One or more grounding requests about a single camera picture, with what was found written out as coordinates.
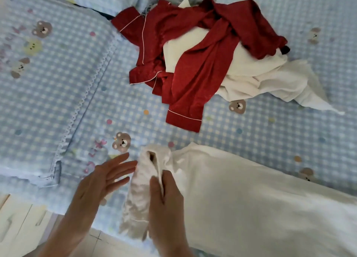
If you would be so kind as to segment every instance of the white fabric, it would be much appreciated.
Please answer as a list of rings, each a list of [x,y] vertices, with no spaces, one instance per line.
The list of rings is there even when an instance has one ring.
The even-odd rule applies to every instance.
[[[173,173],[185,197],[192,247],[221,257],[357,256],[355,197],[194,143],[173,152],[143,148],[121,233],[144,236],[149,180],[163,169]]]
[[[287,62],[255,77],[227,75],[216,94],[227,101],[235,101],[265,92],[270,92],[285,102],[295,99],[304,107],[344,114],[330,105],[319,78],[305,60]]]
[[[179,7],[189,7],[188,0],[184,0]],[[163,56],[165,58],[166,72],[175,72],[176,64],[181,55],[203,40],[208,29],[194,27],[189,32],[176,39],[167,41],[163,45]],[[282,55],[279,49],[274,56],[266,56],[262,60],[252,57],[249,52],[239,43],[234,50],[233,60],[227,74],[233,76],[258,76],[269,72],[287,61],[287,56]]]

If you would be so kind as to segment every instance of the cartoon bear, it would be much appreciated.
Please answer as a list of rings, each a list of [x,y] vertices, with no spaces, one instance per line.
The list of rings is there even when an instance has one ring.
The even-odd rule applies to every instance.
[[[320,33],[320,31],[321,31],[320,28],[312,28],[310,30],[308,41],[311,44],[316,45],[319,42],[319,33]]]
[[[231,102],[231,104],[229,105],[229,110],[234,111],[238,114],[243,114],[245,112],[246,106],[247,103],[245,102],[245,100],[236,100]]]
[[[316,178],[314,177],[314,172],[310,168],[303,168],[299,172],[299,178],[306,181],[315,182]]]
[[[114,138],[112,147],[114,150],[125,153],[128,151],[131,143],[131,137],[128,133],[118,132]]]
[[[37,27],[32,30],[32,34],[39,38],[46,38],[52,32],[52,25],[49,22],[40,20],[37,22]]]
[[[42,51],[42,43],[38,39],[28,39],[24,44],[24,52],[29,56],[35,56]]]
[[[25,70],[25,65],[30,63],[29,58],[22,58],[12,67],[11,75],[14,79],[21,77],[21,73]]]

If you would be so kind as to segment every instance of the pile of clothes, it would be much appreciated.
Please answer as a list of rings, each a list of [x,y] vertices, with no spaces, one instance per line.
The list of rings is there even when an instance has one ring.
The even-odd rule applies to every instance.
[[[188,0],[179,6],[159,0],[145,17],[130,7],[112,23],[140,48],[130,83],[146,83],[162,96],[170,105],[169,124],[199,132],[204,104],[215,94],[235,101],[270,92],[286,102],[337,111],[307,61],[288,61],[287,40],[253,0],[203,0],[194,7]]]

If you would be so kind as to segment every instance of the lace trim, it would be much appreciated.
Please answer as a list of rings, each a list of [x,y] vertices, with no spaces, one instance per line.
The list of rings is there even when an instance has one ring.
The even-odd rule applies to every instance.
[[[109,55],[114,53],[115,49],[117,48],[117,45],[118,45],[118,33],[114,32],[112,39],[111,39],[110,46],[108,47],[107,51],[105,52],[105,55],[102,57],[101,62],[99,64],[98,68],[96,69],[95,74],[92,76],[92,79],[91,79],[89,85],[87,86],[85,92],[83,93],[82,99],[79,101],[74,113],[72,114],[72,118],[68,123],[68,126],[65,130],[63,137],[60,140],[60,143],[59,143],[56,153],[55,153],[55,157],[52,161],[51,168],[50,168],[50,172],[52,172],[53,174],[51,174],[51,176],[43,178],[43,179],[50,181],[54,178],[54,170],[55,170],[56,164],[58,161],[62,160],[62,158],[63,158],[62,154],[66,150],[66,148],[64,148],[64,147],[66,147],[69,144],[69,141],[67,141],[67,139],[69,138],[74,121],[76,120],[77,115],[83,106],[83,103],[87,99],[87,96],[88,96],[95,80],[97,79],[100,70],[102,69],[103,65],[105,64],[106,59],[109,57]]]

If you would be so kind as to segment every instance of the white cabinet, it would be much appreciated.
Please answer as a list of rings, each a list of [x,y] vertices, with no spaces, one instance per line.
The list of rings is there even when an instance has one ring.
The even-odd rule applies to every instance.
[[[0,196],[0,257],[22,257],[34,250],[50,217],[45,206],[24,203],[13,195],[4,202]]]

